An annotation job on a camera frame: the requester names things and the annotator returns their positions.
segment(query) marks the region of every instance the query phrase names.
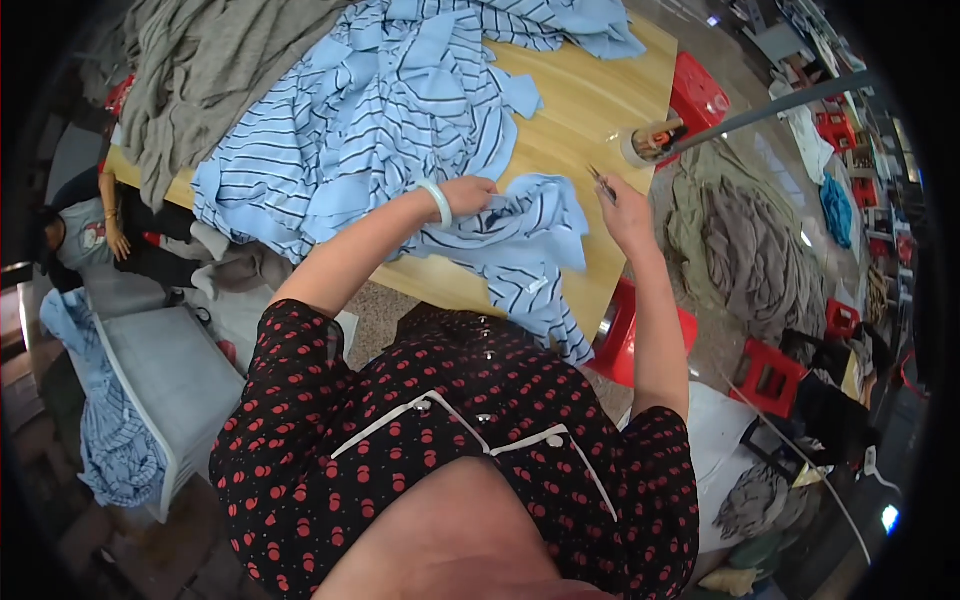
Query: red stool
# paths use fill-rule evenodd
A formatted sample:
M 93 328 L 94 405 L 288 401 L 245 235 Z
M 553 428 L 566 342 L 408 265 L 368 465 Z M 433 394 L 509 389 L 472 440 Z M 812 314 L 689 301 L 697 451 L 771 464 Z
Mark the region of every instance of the red stool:
M 824 339 L 849 340 L 853 330 L 860 324 L 860 313 L 843 302 L 827 299 L 827 334 Z
M 855 177 L 852 178 L 851 183 L 853 186 L 853 199 L 856 200 L 857 206 L 860 208 L 872 208 L 878 205 L 874 180 Z
M 690 53 L 681 52 L 677 55 L 677 66 L 673 71 L 670 107 L 684 120 L 687 128 L 684 137 L 688 137 L 720 125 L 730 110 L 730 98 L 702 64 Z M 657 171 L 677 158 L 673 156 L 657 165 Z
M 767 346 L 753 337 L 748 338 L 743 347 L 741 365 L 744 359 L 750 360 L 750 366 L 743 383 L 735 389 L 764 413 L 789 419 L 793 403 L 797 399 L 797 389 L 807 370 L 779 349 Z M 742 401 L 734 388 L 731 388 L 729 396 Z
M 636 288 L 632 281 L 626 277 L 620 278 L 613 290 L 610 306 L 615 311 L 610 329 L 599 346 L 594 348 L 596 356 L 587 366 L 620 385 L 632 388 L 636 344 Z M 679 306 L 677 314 L 684 333 L 684 348 L 689 355 L 697 339 L 697 318 Z
M 856 134 L 845 113 L 818 112 L 816 127 L 820 136 L 833 146 L 835 153 L 856 148 Z

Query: polka dot blouse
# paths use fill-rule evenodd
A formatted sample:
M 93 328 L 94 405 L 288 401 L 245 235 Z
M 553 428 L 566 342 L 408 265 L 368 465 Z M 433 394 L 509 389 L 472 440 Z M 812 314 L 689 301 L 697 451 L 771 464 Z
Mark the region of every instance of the polka dot blouse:
M 474 313 L 421 304 L 354 372 L 335 321 L 275 303 L 210 476 L 250 576 L 305 599 L 377 515 L 464 456 L 496 466 L 564 578 L 642 599 L 689 580 L 699 516 L 684 421 L 658 407 L 618 432 L 577 370 Z

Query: light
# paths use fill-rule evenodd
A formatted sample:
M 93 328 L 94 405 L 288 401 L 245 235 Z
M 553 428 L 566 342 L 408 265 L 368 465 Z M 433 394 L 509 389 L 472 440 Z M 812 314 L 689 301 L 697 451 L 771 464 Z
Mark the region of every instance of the light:
M 887 505 L 887 508 L 883 509 L 883 515 L 880 516 L 880 521 L 883 522 L 883 528 L 887 530 L 887 535 L 890 535 L 890 532 L 894 530 L 894 527 L 897 526 L 897 519 L 900 518 L 900 511 L 893 507 L 893 505 Z

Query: table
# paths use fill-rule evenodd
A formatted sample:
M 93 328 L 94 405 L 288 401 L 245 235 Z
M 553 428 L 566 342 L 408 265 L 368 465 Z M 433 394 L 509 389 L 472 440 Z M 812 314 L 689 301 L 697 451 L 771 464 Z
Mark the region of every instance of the table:
M 626 259 L 604 227 L 587 165 L 600 172 L 618 172 L 639 191 L 649 191 L 654 170 L 628 165 L 619 141 L 610 138 L 620 128 L 639 128 L 666 118 L 677 59 L 674 37 L 635 14 L 632 17 L 631 29 L 647 47 L 637 59 L 599 60 L 572 43 L 549 53 L 485 42 L 496 53 L 498 67 L 512 75 L 533 77 L 544 104 L 529 121 L 514 116 L 519 135 L 510 165 L 498 182 L 500 189 L 525 173 L 566 175 L 587 214 L 590 234 L 583 238 L 587 269 L 581 273 L 564 269 L 563 291 L 590 341 Z M 139 186 L 139 170 L 124 159 L 119 147 L 110 148 L 105 168 L 118 180 Z M 192 208 L 192 178 L 192 171 L 181 171 L 166 200 Z M 444 257 L 403 256 L 382 265 L 371 280 L 441 308 L 504 314 L 491 307 L 485 279 Z

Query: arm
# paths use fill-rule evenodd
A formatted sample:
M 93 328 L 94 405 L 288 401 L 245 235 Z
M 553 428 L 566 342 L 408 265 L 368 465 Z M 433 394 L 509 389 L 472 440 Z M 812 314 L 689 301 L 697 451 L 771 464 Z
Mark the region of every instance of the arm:
M 684 335 L 647 199 L 617 175 L 606 176 L 616 205 L 598 192 L 604 221 L 636 276 L 635 418 L 654 406 L 689 411 Z
M 496 193 L 493 181 L 463 177 L 440 185 L 454 215 L 475 214 Z M 310 251 L 271 303 L 300 300 L 328 317 L 336 317 L 383 260 L 419 231 L 440 220 L 433 197 L 424 189 L 408 192 L 380 206 L 333 239 Z
M 117 260 L 126 260 L 130 256 L 130 242 L 117 223 L 117 178 L 112 173 L 101 173 L 97 178 L 97 186 L 107 220 L 107 244 Z

